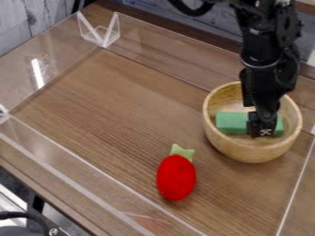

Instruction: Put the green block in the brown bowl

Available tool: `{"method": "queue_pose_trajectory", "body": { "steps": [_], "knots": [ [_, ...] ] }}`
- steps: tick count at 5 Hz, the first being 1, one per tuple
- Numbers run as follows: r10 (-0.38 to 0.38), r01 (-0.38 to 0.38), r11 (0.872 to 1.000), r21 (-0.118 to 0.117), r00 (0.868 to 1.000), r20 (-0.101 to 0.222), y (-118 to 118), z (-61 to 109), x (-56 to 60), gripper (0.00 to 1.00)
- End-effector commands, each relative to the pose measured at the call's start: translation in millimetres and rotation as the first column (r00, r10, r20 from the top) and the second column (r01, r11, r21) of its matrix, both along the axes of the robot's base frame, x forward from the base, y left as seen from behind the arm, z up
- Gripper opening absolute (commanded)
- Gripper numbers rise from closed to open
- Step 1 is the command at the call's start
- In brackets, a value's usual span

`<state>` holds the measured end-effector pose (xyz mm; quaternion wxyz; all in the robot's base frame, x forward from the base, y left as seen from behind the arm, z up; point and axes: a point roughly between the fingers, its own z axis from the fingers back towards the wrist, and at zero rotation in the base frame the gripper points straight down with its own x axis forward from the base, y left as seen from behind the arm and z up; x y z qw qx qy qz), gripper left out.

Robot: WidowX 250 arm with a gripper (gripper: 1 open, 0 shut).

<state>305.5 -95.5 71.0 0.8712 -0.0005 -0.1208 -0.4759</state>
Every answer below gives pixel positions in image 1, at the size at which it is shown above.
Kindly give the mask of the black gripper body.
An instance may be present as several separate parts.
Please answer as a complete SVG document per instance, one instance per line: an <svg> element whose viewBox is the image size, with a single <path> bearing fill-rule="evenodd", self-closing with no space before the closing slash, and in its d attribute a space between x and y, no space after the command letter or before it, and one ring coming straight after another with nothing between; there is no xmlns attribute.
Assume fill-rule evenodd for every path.
<svg viewBox="0 0 315 236"><path fill-rule="evenodd" d="M265 64L242 58L241 62L244 106L253 106L256 115L274 115L281 97L294 89L298 60L284 58Z"/></svg>

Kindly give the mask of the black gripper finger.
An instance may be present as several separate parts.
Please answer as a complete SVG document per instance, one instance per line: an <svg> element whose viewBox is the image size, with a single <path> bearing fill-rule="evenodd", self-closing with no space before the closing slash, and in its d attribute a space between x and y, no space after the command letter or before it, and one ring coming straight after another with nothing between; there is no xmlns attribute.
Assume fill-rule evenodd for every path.
<svg viewBox="0 0 315 236"><path fill-rule="evenodd" d="M276 133L276 110L254 110L246 114L245 133L252 138L273 136Z"/></svg>

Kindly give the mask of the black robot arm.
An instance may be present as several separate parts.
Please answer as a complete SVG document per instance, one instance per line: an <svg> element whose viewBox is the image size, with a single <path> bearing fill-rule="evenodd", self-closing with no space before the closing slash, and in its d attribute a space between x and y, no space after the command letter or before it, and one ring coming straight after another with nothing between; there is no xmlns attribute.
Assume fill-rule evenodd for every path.
<svg viewBox="0 0 315 236"><path fill-rule="evenodd" d="M205 15L218 3L233 9L242 36L238 73L242 103L248 113L245 132L256 138L272 136L278 123L281 97L294 90L300 53L294 41L301 36L294 0L201 0L190 8L182 0L166 0L186 16Z"/></svg>

